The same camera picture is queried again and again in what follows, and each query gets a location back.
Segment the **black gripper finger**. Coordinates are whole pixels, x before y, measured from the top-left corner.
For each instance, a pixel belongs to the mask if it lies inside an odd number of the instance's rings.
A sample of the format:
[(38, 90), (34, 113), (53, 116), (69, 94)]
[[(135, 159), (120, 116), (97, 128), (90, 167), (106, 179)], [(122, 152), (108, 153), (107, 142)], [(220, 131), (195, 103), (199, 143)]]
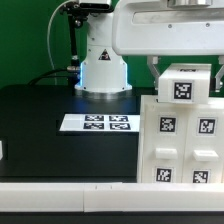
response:
[(221, 79), (224, 76), (224, 55), (218, 56), (218, 62), (221, 67), (215, 75), (215, 92), (220, 92), (223, 85)]

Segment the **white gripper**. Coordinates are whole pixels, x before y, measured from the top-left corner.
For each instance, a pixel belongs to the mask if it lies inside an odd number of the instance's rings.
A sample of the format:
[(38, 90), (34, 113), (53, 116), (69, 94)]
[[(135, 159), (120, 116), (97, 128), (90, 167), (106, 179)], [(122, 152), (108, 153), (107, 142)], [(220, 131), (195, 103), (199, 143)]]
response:
[(148, 56), (158, 89), (158, 56), (224, 55), (224, 0), (120, 0), (112, 46), (119, 55)]

